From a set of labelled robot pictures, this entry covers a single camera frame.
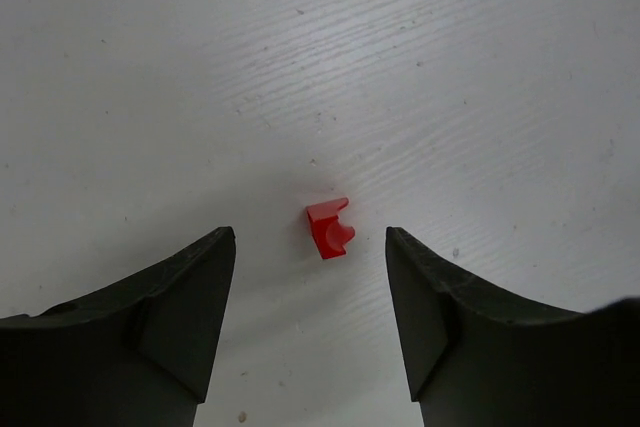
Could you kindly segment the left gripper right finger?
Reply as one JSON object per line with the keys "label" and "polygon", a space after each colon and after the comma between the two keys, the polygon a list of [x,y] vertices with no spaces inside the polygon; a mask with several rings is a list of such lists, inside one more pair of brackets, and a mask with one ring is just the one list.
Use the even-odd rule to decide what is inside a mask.
{"label": "left gripper right finger", "polygon": [[411,399],[427,426],[635,426],[639,302],[587,313],[533,301],[386,231]]}

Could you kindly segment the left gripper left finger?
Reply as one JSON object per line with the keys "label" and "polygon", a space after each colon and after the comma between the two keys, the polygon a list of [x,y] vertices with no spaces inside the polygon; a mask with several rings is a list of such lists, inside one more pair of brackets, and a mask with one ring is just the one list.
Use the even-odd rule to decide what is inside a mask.
{"label": "left gripper left finger", "polygon": [[87,295],[1,322],[5,426],[190,426],[210,385],[236,257],[220,227]]}

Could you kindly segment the small red lego piece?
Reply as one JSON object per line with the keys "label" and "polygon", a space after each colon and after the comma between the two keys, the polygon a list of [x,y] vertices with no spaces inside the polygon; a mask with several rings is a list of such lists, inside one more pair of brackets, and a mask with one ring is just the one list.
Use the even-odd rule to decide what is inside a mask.
{"label": "small red lego piece", "polygon": [[355,237],[355,229],[340,221],[340,212],[348,205],[349,199],[341,197],[305,207],[311,237],[323,260],[344,256]]}

